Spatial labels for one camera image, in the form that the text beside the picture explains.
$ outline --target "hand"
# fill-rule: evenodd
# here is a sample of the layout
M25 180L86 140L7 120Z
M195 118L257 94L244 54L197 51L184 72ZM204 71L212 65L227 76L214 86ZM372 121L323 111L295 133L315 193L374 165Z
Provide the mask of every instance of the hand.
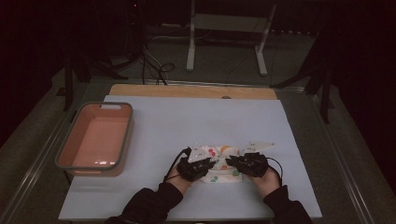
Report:
M271 167L268 167L263 177L247 177L256 185L262 198L281 187L277 173Z
M175 186L178 189L178 191L180 191L182 194L185 194L187 192L187 189L189 189L192 184L190 181L181 177L181 175L177 171L176 166L172 169L171 173L168 176L168 180L166 180L166 182Z

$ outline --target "white cloth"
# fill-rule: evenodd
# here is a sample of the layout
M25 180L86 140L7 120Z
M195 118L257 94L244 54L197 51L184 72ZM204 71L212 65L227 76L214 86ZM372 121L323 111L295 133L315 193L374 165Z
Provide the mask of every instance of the white cloth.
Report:
M233 183L243 180L242 174L233 166L229 166L225 160L230 158L230 155L238 156L239 148L229 146L203 146L202 150L207 157L212 158L211 160L215 161L216 164L212 169L209 169L206 176L201 178L201 181L206 183Z

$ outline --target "white sheet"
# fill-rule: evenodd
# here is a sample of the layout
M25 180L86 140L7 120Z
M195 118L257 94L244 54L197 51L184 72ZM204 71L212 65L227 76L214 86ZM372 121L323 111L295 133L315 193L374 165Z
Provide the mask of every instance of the white sheet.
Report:
M142 188L158 188L181 149L199 145L274 142L264 154L280 162L290 198L311 217L321 217L318 202L280 101L167 97L106 97L134 108L134 131L124 171L117 177L78 177L64 201L59 219L117 216ZM239 183L194 183L168 220L227 220L271 217L255 187Z

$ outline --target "metal frame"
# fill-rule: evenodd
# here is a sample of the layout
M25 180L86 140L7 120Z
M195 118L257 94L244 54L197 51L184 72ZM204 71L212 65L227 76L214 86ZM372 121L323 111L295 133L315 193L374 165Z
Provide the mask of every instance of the metal frame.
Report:
M267 18L220 16L195 13L195 0L191 0L191 24L190 45L187 55L187 70L194 70L195 60L195 29L241 31L251 33L262 33L262 41L255 47L257 63L261 76L268 74L262 50L270 32L272 20L276 11L276 4L272 5L271 12Z

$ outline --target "pink container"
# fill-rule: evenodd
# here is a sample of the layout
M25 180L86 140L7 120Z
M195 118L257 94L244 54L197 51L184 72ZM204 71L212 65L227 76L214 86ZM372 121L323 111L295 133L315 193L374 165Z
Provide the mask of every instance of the pink container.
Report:
M133 126L131 105L87 103L78 111L55 162L71 175L120 175Z

